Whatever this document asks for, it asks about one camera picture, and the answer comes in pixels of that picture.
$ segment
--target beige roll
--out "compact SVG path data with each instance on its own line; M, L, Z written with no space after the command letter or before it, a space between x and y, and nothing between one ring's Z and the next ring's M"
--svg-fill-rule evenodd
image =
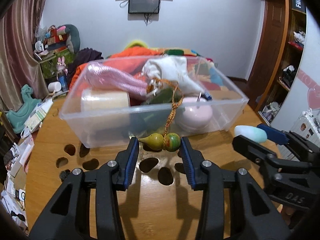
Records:
M112 108L130 107L130 99L124 91L105 91L86 89L81 96L81 111L103 110ZM87 124L91 129L104 130L128 126L129 114L97 113L97 117L88 117Z

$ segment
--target white wall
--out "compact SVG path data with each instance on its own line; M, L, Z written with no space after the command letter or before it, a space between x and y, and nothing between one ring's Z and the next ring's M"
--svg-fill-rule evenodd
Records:
M307 10L306 43L304 46L300 67L317 84L320 84L320 29L316 20ZM279 113L271 123L278 130L289 131L302 111L308 110L309 88L298 78L294 79Z
M46 0L43 24L75 25L81 48L91 47L104 57L140 39L150 47L194 49L213 58L225 75L248 78L261 36L264 0L162 0L159 16L148 26L140 16L129 16L120 2Z

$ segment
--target small gourd ornament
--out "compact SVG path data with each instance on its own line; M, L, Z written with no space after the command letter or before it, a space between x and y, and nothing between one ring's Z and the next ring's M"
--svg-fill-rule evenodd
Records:
M160 133L153 133L148 137L138 139L138 141L154 151L165 149L168 152L175 152L181 145L181 138L176 133L168 133L165 137Z

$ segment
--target pink satin curtain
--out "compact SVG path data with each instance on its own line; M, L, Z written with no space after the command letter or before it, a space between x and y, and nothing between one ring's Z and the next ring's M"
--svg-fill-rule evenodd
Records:
M33 58L32 43L45 0L15 0L0 20L0 109L19 110L21 88L28 84L34 98L43 99L48 90L39 63ZM1 117L7 124L4 114Z

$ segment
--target wooden door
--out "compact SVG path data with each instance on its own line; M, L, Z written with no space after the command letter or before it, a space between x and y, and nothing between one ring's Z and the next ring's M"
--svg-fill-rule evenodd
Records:
M284 31L285 0L267 0L265 21L257 57L245 93L255 109L256 99L265 91L279 55Z

